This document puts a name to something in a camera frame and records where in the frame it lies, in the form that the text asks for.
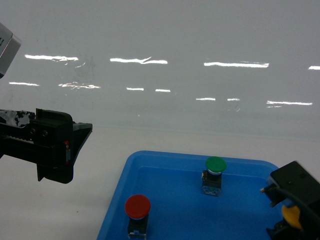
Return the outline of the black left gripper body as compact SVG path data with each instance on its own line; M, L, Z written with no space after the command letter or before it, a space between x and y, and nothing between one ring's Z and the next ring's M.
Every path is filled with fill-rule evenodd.
M41 163L47 148L36 143L36 111L0 111L0 153L32 163Z

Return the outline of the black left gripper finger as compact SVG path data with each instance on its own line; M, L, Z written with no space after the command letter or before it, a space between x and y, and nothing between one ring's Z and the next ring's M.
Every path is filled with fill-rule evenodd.
M84 143L92 133L91 123L76 123L71 115L53 110L36 110L35 142L47 148L36 164L37 179L68 184L74 177L74 165Z

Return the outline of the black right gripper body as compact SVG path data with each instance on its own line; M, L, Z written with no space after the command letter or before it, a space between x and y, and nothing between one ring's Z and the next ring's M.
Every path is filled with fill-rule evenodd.
M303 229L291 227L283 218L266 232L271 240L318 240L320 238L320 183L297 161L272 171L260 190L274 208L298 206Z

